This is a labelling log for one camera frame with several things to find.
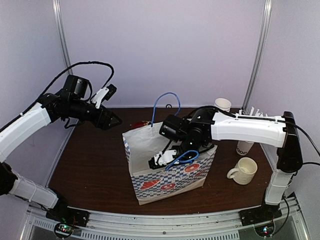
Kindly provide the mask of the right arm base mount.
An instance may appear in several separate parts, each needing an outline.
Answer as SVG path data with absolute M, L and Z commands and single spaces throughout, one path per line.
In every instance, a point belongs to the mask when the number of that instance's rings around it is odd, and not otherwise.
M 276 226 L 274 220 L 280 218 L 282 212 L 277 210 L 263 211 L 259 207 L 241 210 L 239 217 L 242 226 L 253 225 L 255 233 L 263 238 L 271 237 L 275 232 Z

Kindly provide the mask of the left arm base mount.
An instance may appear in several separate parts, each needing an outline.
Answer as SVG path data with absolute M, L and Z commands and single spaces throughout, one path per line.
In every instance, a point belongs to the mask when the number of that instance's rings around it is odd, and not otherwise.
M 46 211 L 46 218 L 55 220 L 57 223 L 53 227 L 53 233 L 59 239 L 66 239 L 73 234 L 78 233 L 81 227 L 86 227 L 89 221 L 90 213 L 85 210 L 75 208 L 66 208 L 65 212 L 42 208 Z

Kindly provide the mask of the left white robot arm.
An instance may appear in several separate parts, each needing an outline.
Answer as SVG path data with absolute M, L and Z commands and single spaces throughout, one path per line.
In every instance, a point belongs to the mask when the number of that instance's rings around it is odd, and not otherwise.
M 53 190 L 45 187 L 46 180 L 55 168 L 67 134 L 58 129 L 57 120 L 92 123 L 94 127 L 108 130 L 122 123 L 110 109 L 103 106 L 117 91 L 110 84 L 85 99 L 89 80 L 69 75 L 57 93 L 45 93 L 8 127 L 0 132 L 0 194 L 8 194 L 37 203 L 61 222 L 72 218 L 67 202 Z

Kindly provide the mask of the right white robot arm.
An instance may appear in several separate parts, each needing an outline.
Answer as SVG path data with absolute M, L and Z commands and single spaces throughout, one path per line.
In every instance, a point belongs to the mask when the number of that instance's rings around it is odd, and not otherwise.
M 174 164 L 193 161 L 199 149 L 211 141 L 234 140 L 261 143 L 277 148 L 278 161 L 266 188 L 264 204 L 256 210 L 259 220 L 268 220 L 284 194 L 289 181 L 303 165 L 300 138 L 294 115 L 250 116 L 230 113 L 215 106 L 202 106 L 180 118 L 170 114 L 162 123 L 159 134 L 180 142 L 154 156 L 157 167 L 169 169 Z

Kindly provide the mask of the blue checkered paper bag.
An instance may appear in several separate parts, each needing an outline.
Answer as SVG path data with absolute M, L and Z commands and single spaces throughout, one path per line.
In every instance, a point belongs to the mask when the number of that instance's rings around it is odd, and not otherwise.
M 149 160 L 181 143 L 160 135 L 163 122 L 135 128 L 122 134 L 128 169 L 139 205 L 178 195 L 203 186 L 215 157 L 217 146 L 211 141 L 199 149 L 190 162 L 150 169 Z

